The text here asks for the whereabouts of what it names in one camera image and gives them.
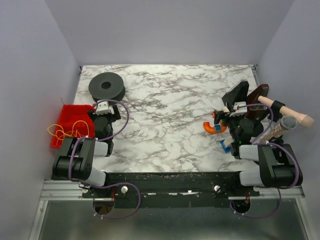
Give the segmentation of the black cable spool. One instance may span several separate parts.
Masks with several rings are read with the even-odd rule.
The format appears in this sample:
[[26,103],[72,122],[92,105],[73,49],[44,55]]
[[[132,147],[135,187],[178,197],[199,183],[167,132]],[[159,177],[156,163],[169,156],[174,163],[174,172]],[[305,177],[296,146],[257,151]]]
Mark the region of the black cable spool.
[[121,102],[126,93],[123,78],[114,72],[103,72],[93,77],[88,90],[95,102],[106,99]]

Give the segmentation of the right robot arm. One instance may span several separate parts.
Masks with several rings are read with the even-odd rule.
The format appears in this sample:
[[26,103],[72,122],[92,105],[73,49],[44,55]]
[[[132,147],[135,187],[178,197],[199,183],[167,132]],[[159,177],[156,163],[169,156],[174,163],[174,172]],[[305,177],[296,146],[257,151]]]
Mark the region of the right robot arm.
[[230,137],[220,141],[223,150],[235,159],[258,164],[258,170],[240,172],[241,185],[289,189],[303,183],[303,173],[289,144],[252,142],[252,138],[264,130],[261,119],[232,116],[217,110],[212,115],[215,133],[223,133],[226,129],[230,133]]

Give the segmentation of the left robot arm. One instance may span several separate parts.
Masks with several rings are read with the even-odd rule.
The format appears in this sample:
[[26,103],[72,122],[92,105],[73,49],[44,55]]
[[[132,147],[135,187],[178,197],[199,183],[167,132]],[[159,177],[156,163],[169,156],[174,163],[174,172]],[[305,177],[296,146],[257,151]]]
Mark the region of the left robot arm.
[[94,124],[93,138],[80,140],[77,146],[76,137],[66,137],[58,151],[52,166],[52,175],[60,179],[71,178],[87,185],[107,186],[110,183],[108,173],[93,167],[94,157],[109,157],[112,154],[114,143],[111,136],[114,133],[112,123],[121,119],[118,107],[106,113],[95,113],[88,110],[87,114]]

